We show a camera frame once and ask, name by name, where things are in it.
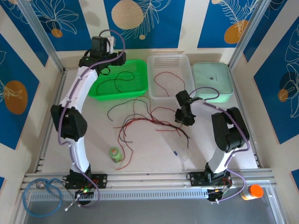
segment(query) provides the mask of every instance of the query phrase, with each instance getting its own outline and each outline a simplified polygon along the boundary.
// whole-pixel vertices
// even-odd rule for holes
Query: orange cap
[[[249,187],[249,193],[253,196],[253,197],[262,197],[263,196],[263,188],[260,185],[257,184],[253,184]]]

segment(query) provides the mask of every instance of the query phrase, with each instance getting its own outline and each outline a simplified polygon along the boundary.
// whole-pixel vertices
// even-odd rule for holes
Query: orange bottle
[[[260,185],[253,184],[248,188],[244,188],[240,193],[244,200],[252,200],[263,196],[263,188]]]

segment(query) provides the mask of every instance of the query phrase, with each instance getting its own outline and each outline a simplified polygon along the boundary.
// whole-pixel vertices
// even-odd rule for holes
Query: mint green container
[[[91,86],[88,92],[90,97],[99,101],[125,99],[142,96],[148,90],[147,66],[144,61],[127,60],[122,66],[109,66],[109,68],[109,75],[99,75]],[[102,73],[108,73],[108,69],[104,69]]]
[[[198,62],[192,68],[195,88],[213,87],[220,92],[217,99],[209,100],[211,103],[226,103],[233,94],[233,88],[230,82],[228,66],[218,62]],[[203,99],[213,98],[217,93],[211,89],[200,89],[196,91],[195,96]]]

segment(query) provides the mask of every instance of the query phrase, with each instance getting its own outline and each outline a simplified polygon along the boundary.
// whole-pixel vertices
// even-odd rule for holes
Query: white table surface
[[[65,97],[73,80],[75,79],[77,70],[70,70],[67,73],[64,84],[62,98]],[[212,124],[207,120],[197,116],[195,124],[190,127],[182,127],[189,135],[189,150],[192,158],[186,162],[175,156],[171,148],[161,136],[161,126],[154,125],[148,121],[137,121],[130,125],[126,130],[126,139],[133,141],[130,143],[134,154],[130,164],[122,170],[117,171],[127,164],[131,151],[125,148],[126,159],[120,163],[114,163],[109,157],[108,151],[111,147],[118,147],[117,135],[119,129],[114,127],[120,126],[125,117],[133,113],[133,102],[121,105],[110,112],[113,122],[107,118],[107,111],[114,105],[126,102],[130,99],[97,101],[87,97],[82,115],[86,119],[88,128],[85,134],[85,148],[87,158],[91,164],[92,171],[97,172],[164,172],[176,170],[195,170],[204,169],[205,164],[212,158],[216,149]],[[229,102],[218,104],[223,108],[236,106],[237,102],[233,95]],[[152,109],[157,106],[164,106],[176,110],[178,105],[176,102],[165,103],[155,102],[152,100]],[[146,115],[146,106],[142,102],[136,102],[135,110],[137,113]],[[179,126],[174,122],[174,112],[168,110],[157,109],[153,115],[157,119],[167,120],[172,124]],[[171,132],[175,137],[179,137],[177,132]],[[50,140],[46,149],[45,160],[43,163],[43,173],[67,173],[71,167],[71,158],[67,146],[60,146],[57,141],[57,132],[53,126],[51,130]],[[231,161],[229,168],[257,168],[255,157],[252,150],[236,154]]]

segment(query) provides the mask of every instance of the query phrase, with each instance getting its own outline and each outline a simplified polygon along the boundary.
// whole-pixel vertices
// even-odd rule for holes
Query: white plastic basket
[[[195,89],[191,66],[186,55],[151,55],[147,59],[147,66],[149,96],[154,100],[175,99],[176,94],[184,90],[182,80],[188,93]],[[177,75],[182,80],[167,72]]]

